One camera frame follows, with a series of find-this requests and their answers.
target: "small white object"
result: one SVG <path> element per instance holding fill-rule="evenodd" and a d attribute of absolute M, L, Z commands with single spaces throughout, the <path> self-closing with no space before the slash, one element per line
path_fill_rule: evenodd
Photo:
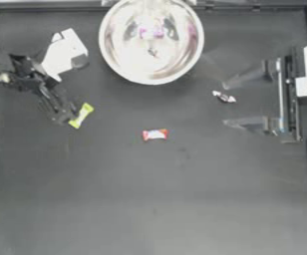
<path fill-rule="evenodd" d="M 217 97 L 223 103 L 235 103 L 234 96 L 229 96 L 218 91 L 211 91 L 211 95 Z"/>
<path fill-rule="evenodd" d="M 74 69 L 72 59 L 82 55 L 88 56 L 88 50 L 74 29 L 70 28 L 53 34 L 52 43 L 41 62 L 47 75 L 61 82 L 59 75 Z"/>

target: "silver bowl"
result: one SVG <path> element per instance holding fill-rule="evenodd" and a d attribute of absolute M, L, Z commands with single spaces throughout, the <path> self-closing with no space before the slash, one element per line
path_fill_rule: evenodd
<path fill-rule="evenodd" d="M 127 80 L 160 85 L 195 64 L 203 46 L 198 17 L 179 0 L 122 0 L 99 30 L 102 55 Z"/>

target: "black metal frame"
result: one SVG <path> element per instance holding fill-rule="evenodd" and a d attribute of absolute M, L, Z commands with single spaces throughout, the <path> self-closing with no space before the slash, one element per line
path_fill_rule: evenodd
<path fill-rule="evenodd" d="M 0 12 L 106 12 L 110 7 L 102 6 L 102 1 L 60 1 L 60 2 L 15 2 L 0 3 Z M 207 12 L 296 12 L 301 11 L 305 15 L 307 23 L 307 4 L 222 4 L 210 1 L 198 1 L 194 10 Z"/>

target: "black table surface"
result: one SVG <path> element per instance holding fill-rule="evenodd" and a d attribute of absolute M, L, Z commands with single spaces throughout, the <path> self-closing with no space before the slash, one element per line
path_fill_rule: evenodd
<path fill-rule="evenodd" d="M 95 112 L 53 126 L 36 98 L 0 88 L 0 255 L 307 254 L 307 154 L 222 120 L 277 115 L 277 87 L 211 96 L 261 58 L 307 44 L 301 12 L 198 13 L 201 59 L 174 83 L 146 87 L 107 67 L 103 13 L 4 13 L 0 48 L 35 54 L 74 28 L 90 66 L 63 86 Z M 307 107 L 302 108 L 307 134 Z M 142 130 L 167 128 L 167 141 Z"/>

